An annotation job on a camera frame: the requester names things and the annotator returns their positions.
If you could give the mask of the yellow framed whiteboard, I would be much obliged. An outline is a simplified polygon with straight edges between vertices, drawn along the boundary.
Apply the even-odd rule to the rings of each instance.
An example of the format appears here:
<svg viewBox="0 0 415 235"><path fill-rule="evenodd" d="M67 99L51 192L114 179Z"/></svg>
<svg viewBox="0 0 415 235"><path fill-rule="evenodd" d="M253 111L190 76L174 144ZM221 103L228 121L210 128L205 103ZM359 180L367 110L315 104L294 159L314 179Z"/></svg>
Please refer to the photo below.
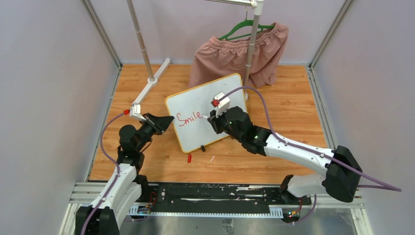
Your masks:
<svg viewBox="0 0 415 235"><path fill-rule="evenodd" d="M169 115L173 116L173 127L184 153L207 146L228 135L217 134L209 117L216 117L227 109L238 106L247 111L243 90L238 90L224 98L230 91L242 86L238 73L207 82L166 98Z"/></svg>

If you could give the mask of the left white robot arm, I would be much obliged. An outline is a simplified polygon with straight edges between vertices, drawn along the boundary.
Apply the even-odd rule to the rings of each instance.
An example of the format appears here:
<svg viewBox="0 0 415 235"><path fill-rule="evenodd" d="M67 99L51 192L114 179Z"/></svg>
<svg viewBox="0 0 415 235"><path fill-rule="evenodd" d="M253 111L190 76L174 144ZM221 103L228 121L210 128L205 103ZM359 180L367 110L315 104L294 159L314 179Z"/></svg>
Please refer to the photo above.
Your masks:
<svg viewBox="0 0 415 235"><path fill-rule="evenodd" d="M140 175L144 151L154 135L163 134L173 122L173 116L143 115L141 127L124 125L119 131L117 159L108 156L115 169L99 195L75 215L76 235L117 235L132 205L145 202L150 196L147 177Z"/></svg>

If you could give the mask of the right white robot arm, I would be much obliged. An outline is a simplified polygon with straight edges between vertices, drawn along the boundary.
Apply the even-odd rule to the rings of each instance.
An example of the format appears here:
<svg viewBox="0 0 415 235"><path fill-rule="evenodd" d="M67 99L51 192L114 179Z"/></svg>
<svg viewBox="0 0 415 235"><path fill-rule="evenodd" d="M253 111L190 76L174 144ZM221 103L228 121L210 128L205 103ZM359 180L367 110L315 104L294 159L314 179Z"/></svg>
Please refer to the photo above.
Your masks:
<svg viewBox="0 0 415 235"><path fill-rule="evenodd" d="M207 120L215 133L228 134L252 154L286 159L315 171L305 176L287 175L278 190L283 203L290 205L306 195L322 193L341 202L353 201L362 169L348 148L339 145L331 150L276 138L270 129L254 125L237 106L219 116L212 110Z"/></svg>

